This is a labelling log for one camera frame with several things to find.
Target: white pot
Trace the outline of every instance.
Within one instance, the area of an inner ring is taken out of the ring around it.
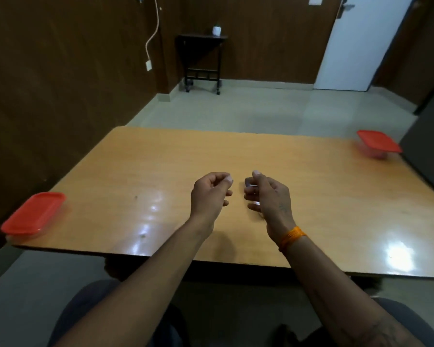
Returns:
[[[221,32],[222,32],[222,29],[220,27],[214,27],[212,29],[212,35],[214,35],[214,36],[220,36]]]

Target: red lid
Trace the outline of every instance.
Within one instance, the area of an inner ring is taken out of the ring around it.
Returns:
[[[385,133],[373,130],[359,130],[357,131],[357,134],[364,144],[370,148],[386,152],[402,152],[399,144],[388,137]]]
[[[41,192],[23,203],[0,228],[10,235],[30,235],[40,231],[50,220],[66,196],[61,192]]]

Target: door handle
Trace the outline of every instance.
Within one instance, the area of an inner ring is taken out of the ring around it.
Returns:
[[[339,7],[339,11],[337,12],[336,19],[341,19],[342,14],[344,13],[344,11],[350,11],[350,10],[352,10],[355,7],[355,5],[350,5],[350,4],[348,5],[346,3],[347,3],[347,0],[342,0],[341,7]]]

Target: human hand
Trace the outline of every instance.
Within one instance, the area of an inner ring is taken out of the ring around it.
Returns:
[[[260,203],[260,205],[249,203],[248,208],[264,215],[267,233],[279,246],[283,236],[296,226],[292,217],[288,187],[272,178],[267,178],[258,170],[254,170],[252,178],[246,178],[245,182],[246,185],[249,183],[256,186],[246,187],[244,198]]]
[[[222,207],[228,206],[225,197],[233,194],[229,190],[232,184],[230,173],[209,173],[197,180],[191,191],[190,220],[197,220],[212,231]]]

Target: light switch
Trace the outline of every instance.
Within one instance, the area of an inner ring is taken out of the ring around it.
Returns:
[[[323,0],[309,0],[309,5],[319,6],[322,2]]]

